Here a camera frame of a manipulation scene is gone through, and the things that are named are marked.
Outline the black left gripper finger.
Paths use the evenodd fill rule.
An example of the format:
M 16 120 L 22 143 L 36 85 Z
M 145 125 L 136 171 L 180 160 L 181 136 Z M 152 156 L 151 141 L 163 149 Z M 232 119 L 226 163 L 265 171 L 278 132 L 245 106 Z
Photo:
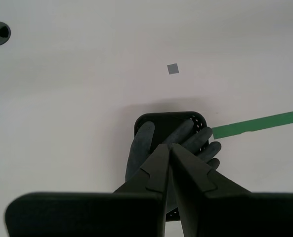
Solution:
M 170 162 L 186 237 L 293 237 L 293 194 L 252 193 L 179 144 Z
M 162 237 L 169 149 L 158 145 L 113 193 L 28 193 L 6 209 L 11 237 Z

